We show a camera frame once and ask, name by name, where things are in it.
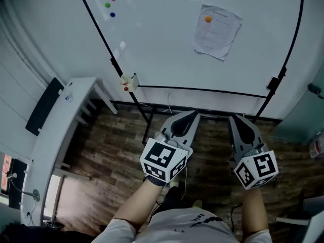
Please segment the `cable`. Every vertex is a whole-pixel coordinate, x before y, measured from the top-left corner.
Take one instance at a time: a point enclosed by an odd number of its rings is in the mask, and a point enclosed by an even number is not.
[[[16,190],[18,190],[18,191],[21,192],[21,193],[24,193],[22,190],[19,190],[19,189],[15,186],[15,184],[14,184],[14,182],[13,182],[12,180],[10,180],[10,182],[11,182],[11,184],[16,188]],[[36,208],[36,200],[34,199],[34,209],[31,211],[31,213],[28,212],[27,215],[25,215],[25,219],[27,219],[28,217],[29,217],[29,219],[30,219],[30,221],[29,221],[29,223],[28,223],[28,226],[29,226],[30,223],[32,223],[32,225],[35,226],[35,224],[34,224],[34,222],[33,222],[33,220],[32,220],[32,216],[31,216],[32,213],[35,211],[35,208]]]
[[[187,192],[187,175],[188,175],[188,168],[187,168],[187,166],[186,166],[186,179],[185,179],[185,181],[184,181],[184,194],[183,194],[183,196],[181,197],[181,200],[183,199],[184,195],[185,195],[186,192]]]
[[[170,107],[170,93],[169,92],[168,92],[168,106],[169,106],[170,113],[172,114],[171,107]]]
[[[232,208],[232,210],[231,210],[231,222],[232,222],[232,232],[234,233],[234,229],[235,229],[235,227],[234,227],[234,222],[233,222],[233,211],[234,211],[234,209],[236,209],[236,208],[238,208],[238,207],[241,207],[243,205],[243,203],[240,203],[239,205],[236,205],[236,206],[234,206],[233,208]]]
[[[140,104],[143,104],[144,106],[146,106],[146,107],[153,107],[153,106],[149,106],[149,105],[147,105],[147,104],[145,104],[145,103],[140,103]],[[160,110],[160,109],[156,109],[156,110],[158,110],[158,111],[160,111],[160,112],[166,112],[166,111],[168,111],[168,109],[166,109],[166,110],[164,110],[164,111],[162,111],[162,110]]]
[[[52,211],[52,213],[54,214],[55,218],[57,218],[57,215],[55,214],[57,211]]]
[[[34,209],[31,211],[31,213],[28,212],[27,215],[25,215],[25,219],[27,219],[28,217],[29,217],[29,219],[30,219],[30,220],[29,220],[29,223],[28,223],[27,226],[29,226],[30,223],[32,223],[32,225],[35,226],[35,224],[34,224],[34,222],[33,222],[33,220],[32,220],[32,213],[35,211],[35,208],[36,208],[36,200],[35,200],[35,199],[34,199],[34,203],[35,203],[35,205],[34,205]]]
[[[12,185],[18,190],[18,191],[20,191],[21,193],[22,193],[22,190],[19,190],[16,186],[15,186],[15,184],[14,184],[14,182],[12,181],[12,180],[10,180],[10,182],[12,183]]]
[[[151,222],[151,219],[152,219],[152,217],[153,217],[153,214],[154,214],[155,210],[157,209],[157,207],[160,207],[160,206],[161,206],[161,204],[160,204],[160,203],[158,203],[157,201],[155,201],[155,203],[157,204],[157,206],[155,206],[154,210],[152,211],[152,213],[151,213],[151,217],[150,217],[150,220],[149,220],[149,222],[148,222],[148,223],[150,223],[150,222]]]

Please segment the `black whiteboard frame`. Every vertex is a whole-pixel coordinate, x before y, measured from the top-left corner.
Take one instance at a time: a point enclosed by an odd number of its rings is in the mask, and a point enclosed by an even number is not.
[[[105,37],[103,36],[89,6],[88,6],[88,3],[86,0],[82,0],[83,3],[85,4],[86,8],[87,8],[87,11],[93,21],[93,23],[95,24],[96,28],[97,28],[97,31],[99,32],[107,50],[109,51],[110,55],[111,55],[111,64],[114,66],[116,72],[118,73],[118,75],[121,77],[123,75],[123,72],[120,68],[120,66],[118,65]],[[257,97],[257,98],[265,98],[265,101],[264,103],[262,104],[262,106],[260,107],[259,111],[257,112],[257,114],[255,115],[254,119],[253,119],[253,122],[255,122],[258,117],[261,115],[261,113],[263,112],[263,110],[265,109],[265,107],[268,105],[268,103],[270,102],[271,98],[273,97],[273,95],[275,94],[275,91],[277,90],[278,86],[280,85],[283,77],[286,75],[286,64],[289,60],[289,57],[291,55],[291,52],[294,48],[294,45],[295,45],[295,41],[296,41],[296,38],[297,38],[297,34],[298,34],[298,30],[299,30],[299,26],[300,26],[300,22],[301,22],[301,18],[302,18],[302,14],[303,14],[303,7],[304,7],[304,0],[300,0],[300,9],[299,9],[299,15],[298,15],[298,21],[297,21],[297,26],[296,26],[296,29],[295,29],[295,33],[294,33],[294,37],[293,37],[293,41],[292,41],[292,44],[289,48],[289,51],[288,51],[288,54],[287,54],[287,57],[286,57],[286,60],[280,70],[280,73],[278,75],[278,78],[273,78],[272,81],[274,83],[274,85],[271,87],[270,89],[270,92],[268,93],[267,96],[261,96],[261,95],[254,95],[254,94],[245,94],[245,93],[239,93],[239,92],[232,92],[232,91],[221,91],[221,90],[210,90],[210,89],[198,89],[198,88],[187,88],[187,87],[168,87],[168,86],[139,86],[139,87],[147,87],[147,88],[169,88],[169,89],[185,89],[185,90],[199,90],[199,91],[209,91],[209,92],[216,92],[216,93],[227,93],[227,94],[236,94],[236,95],[243,95],[243,96],[251,96],[251,97]],[[137,105],[137,107],[139,108],[141,114],[143,115],[144,119],[146,120],[147,123],[149,123],[149,120],[147,118],[147,116],[145,115],[143,109],[141,108],[139,102],[137,101],[135,95],[130,92],[130,95],[133,99],[133,101],[135,102],[135,104]]]

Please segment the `orange circle on paper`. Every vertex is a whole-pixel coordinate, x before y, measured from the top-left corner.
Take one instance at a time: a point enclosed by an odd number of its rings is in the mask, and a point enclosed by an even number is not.
[[[206,16],[206,17],[205,17],[205,21],[206,21],[206,22],[211,22],[211,21],[212,21],[212,18],[211,18],[210,16]]]

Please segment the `paper sheet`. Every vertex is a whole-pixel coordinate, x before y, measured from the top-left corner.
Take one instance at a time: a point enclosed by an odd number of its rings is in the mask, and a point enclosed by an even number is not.
[[[242,18],[217,6],[202,5],[194,37],[194,50],[225,60],[242,25]]]

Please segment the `white pipe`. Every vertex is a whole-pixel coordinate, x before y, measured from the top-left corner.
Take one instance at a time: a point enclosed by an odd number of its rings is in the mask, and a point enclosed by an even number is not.
[[[41,88],[44,90],[48,86],[48,83],[41,77],[41,75],[32,67],[32,65],[29,63],[28,59],[25,57],[25,55],[21,52],[19,47],[17,46],[15,40],[12,38],[6,23],[4,22],[4,19],[2,18],[2,15],[0,14],[0,27],[4,31],[5,37],[7,38],[9,44],[12,46],[12,48],[16,51],[18,58],[20,59],[21,63],[25,67],[25,70],[32,76],[32,78],[39,84]]]
[[[50,67],[50,65],[46,62],[46,60],[42,57],[42,55],[39,53],[38,49],[35,47],[31,39],[29,38],[28,34],[25,32],[25,29],[21,25],[16,12],[14,10],[14,7],[10,0],[4,0],[5,6],[7,8],[8,14],[15,25],[17,31],[21,35],[21,38],[24,40],[26,45],[28,46],[29,50],[33,53],[34,57],[37,59],[37,61],[40,63],[40,65],[43,67],[43,69],[46,71],[46,73],[52,77],[56,78],[61,84],[65,85],[64,82],[59,78],[59,76],[55,73],[55,71]]]

